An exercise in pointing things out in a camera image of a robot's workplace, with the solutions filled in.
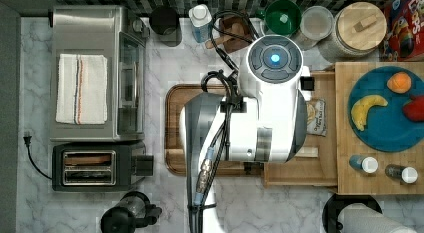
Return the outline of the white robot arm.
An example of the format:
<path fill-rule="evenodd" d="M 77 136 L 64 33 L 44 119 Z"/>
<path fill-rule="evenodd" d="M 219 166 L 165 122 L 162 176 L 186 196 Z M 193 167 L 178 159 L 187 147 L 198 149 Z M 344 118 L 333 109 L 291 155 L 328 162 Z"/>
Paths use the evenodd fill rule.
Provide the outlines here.
<path fill-rule="evenodd" d="M 287 162 L 301 149 L 312 82 L 299 47 L 280 35 L 255 40 L 231 75 L 203 77 L 179 120 L 190 233 L 224 233 L 213 188 L 221 161 Z"/>

